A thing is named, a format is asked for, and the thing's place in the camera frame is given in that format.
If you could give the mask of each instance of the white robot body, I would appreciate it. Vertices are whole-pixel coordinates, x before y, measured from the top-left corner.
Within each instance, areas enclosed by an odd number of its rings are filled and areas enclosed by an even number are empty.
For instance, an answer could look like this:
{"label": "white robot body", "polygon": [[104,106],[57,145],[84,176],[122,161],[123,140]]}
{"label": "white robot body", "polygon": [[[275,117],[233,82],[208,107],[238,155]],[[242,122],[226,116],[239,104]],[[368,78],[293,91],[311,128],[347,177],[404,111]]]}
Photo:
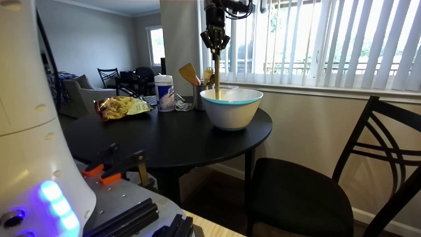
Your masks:
{"label": "white robot body", "polygon": [[0,0],[0,236],[81,237],[96,196],[61,131],[35,13]]}

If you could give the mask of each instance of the window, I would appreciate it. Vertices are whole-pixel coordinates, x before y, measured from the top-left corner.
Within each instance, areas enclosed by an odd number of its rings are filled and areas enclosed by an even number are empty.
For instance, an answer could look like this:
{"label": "window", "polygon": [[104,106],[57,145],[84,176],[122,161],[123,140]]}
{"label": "window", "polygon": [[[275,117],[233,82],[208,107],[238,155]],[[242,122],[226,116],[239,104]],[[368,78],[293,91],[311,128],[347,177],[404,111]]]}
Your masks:
{"label": "window", "polygon": [[226,20],[222,82],[420,92],[420,0],[261,2]]}
{"label": "window", "polygon": [[146,27],[149,44],[149,57],[152,66],[160,66],[161,58],[165,58],[164,34],[162,26]]}

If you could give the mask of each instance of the snack bag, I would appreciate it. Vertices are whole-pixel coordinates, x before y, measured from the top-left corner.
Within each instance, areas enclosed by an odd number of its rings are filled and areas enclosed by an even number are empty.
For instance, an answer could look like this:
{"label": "snack bag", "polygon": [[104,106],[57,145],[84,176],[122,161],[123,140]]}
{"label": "snack bag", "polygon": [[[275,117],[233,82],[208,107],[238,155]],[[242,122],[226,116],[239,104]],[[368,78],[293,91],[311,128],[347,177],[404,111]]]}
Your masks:
{"label": "snack bag", "polygon": [[153,110],[145,101],[128,96],[115,96],[98,102],[94,101],[94,106],[102,121]]}

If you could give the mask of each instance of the window sill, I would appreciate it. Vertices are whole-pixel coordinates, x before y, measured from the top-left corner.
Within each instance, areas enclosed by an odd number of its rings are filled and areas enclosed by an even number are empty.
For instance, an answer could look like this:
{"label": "window sill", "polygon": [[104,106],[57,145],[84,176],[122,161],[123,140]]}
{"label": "window sill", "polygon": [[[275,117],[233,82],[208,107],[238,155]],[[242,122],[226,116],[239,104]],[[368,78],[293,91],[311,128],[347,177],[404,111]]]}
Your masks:
{"label": "window sill", "polygon": [[400,102],[410,104],[421,104],[421,93],[409,92],[388,92],[376,90],[355,90],[345,88],[328,87],[306,87],[306,86],[288,86],[288,85],[270,85],[244,82],[222,81],[221,85],[240,86],[246,89],[254,89],[264,92],[277,92],[286,94],[302,94],[310,96],[324,96],[336,98],[348,98],[357,100],[367,100],[371,95],[380,96],[383,101]]}

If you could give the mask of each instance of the chair seat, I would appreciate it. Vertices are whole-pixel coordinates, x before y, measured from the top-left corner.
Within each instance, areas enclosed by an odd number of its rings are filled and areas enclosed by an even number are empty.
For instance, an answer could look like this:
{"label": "chair seat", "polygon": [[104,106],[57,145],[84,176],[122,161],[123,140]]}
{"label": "chair seat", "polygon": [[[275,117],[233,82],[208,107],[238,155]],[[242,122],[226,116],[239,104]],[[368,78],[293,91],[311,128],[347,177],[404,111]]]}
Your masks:
{"label": "chair seat", "polygon": [[311,237],[351,237],[351,204],[329,177],[279,159],[256,162],[249,214],[256,221]]}

